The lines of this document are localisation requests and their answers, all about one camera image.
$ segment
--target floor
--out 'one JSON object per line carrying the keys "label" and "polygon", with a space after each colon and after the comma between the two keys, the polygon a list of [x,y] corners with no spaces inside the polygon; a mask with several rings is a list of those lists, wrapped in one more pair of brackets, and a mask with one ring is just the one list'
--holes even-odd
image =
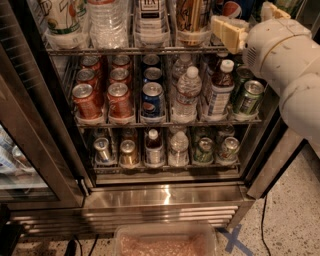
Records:
{"label": "floor", "polygon": [[[262,240],[261,223],[263,221]],[[256,201],[233,230],[216,230],[216,255],[320,255],[320,160],[309,145],[299,153],[266,199]],[[112,255],[113,240],[80,238],[76,255]],[[64,255],[61,238],[21,239],[13,255]]]}

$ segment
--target white bottle cap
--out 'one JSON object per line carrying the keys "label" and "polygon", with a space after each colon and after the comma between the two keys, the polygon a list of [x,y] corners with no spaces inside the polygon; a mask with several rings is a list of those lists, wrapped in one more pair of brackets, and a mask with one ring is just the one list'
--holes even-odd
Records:
{"label": "white bottle cap", "polygon": [[230,73],[233,70],[234,62],[232,60],[223,60],[221,63],[221,71]]}
{"label": "white bottle cap", "polygon": [[228,56],[228,53],[227,52],[218,52],[217,55],[220,57],[220,58],[225,58]]}
{"label": "white bottle cap", "polygon": [[189,60],[191,60],[191,54],[190,53],[181,53],[180,54],[180,59],[183,62],[188,62]]}
{"label": "white bottle cap", "polygon": [[188,69],[187,69],[187,76],[189,78],[196,78],[198,73],[199,73],[199,70],[194,66],[188,67]]}
{"label": "white bottle cap", "polygon": [[148,135],[150,139],[155,140],[158,138],[158,131],[156,129],[151,129]]}

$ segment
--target blue tape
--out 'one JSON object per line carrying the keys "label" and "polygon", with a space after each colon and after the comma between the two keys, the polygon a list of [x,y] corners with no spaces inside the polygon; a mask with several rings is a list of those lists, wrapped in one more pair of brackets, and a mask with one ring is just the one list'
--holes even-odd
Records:
{"label": "blue tape", "polygon": [[247,248],[243,243],[241,243],[238,240],[238,235],[240,233],[241,226],[242,226],[241,224],[237,225],[233,229],[231,234],[224,228],[218,228],[217,230],[228,239],[228,244],[225,249],[226,252],[231,253],[234,246],[237,246],[239,250],[242,251],[245,255],[253,256],[252,251],[250,251],[249,248]]}

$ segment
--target black cord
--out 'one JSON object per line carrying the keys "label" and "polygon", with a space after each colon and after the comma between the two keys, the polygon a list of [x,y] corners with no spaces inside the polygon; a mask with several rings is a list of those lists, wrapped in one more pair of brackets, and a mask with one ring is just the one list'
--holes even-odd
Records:
{"label": "black cord", "polygon": [[92,248],[91,248],[88,256],[91,256],[91,254],[92,254],[92,252],[93,252],[93,250],[94,250],[94,247],[95,247],[96,244],[97,244],[98,238],[99,238],[99,235],[97,234],[97,235],[96,235],[96,239],[94,240],[94,243],[93,243],[93,245],[92,245]]}
{"label": "black cord", "polygon": [[261,220],[261,237],[262,237],[262,242],[264,244],[264,246],[266,247],[267,251],[268,251],[268,255],[271,256],[271,252],[269,247],[267,246],[266,242],[264,241],[264,231],[263,231],[263,224],[264,224],[264,215],[266,213],[266,206],[267,206],[267,196],[264,199],[264,204],[263,204],[263,211],[262,211],[262,220]]}
{"label": "black cord", "polygon": [[79,244],[80,246],[80,255],[83,256],[83,252],[82,252],[82,244],[80,243],[78,237],[76,235],[74,235],[74,238],[76,239],[77,243]]}

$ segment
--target green can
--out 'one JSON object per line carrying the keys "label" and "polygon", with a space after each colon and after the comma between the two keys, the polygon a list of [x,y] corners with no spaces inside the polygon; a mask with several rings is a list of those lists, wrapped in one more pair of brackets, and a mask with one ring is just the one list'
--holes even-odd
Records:
{"label": "green can", "polygon": [[203,137],[199,140],[193,159],[202,164],[210,164],[213,161],[214,144],[210,138]]}
{"label": "green can", "polygon": [[249,67],[245,65],[238,66],[233,74],[234,77],[234,89],[231,93],[230,100],[231,103],[234,103],[236,100],[236,97],[238,96],[238,93],[245,84],[245,82],[252,80],[254,78],[253,73],[249,69]]}
{"label": "green can", "polygon": [[257,110],[263,97],[264,86],[255,80],[247,81],[239,92],[233,112],[236,114],[252,115]]}

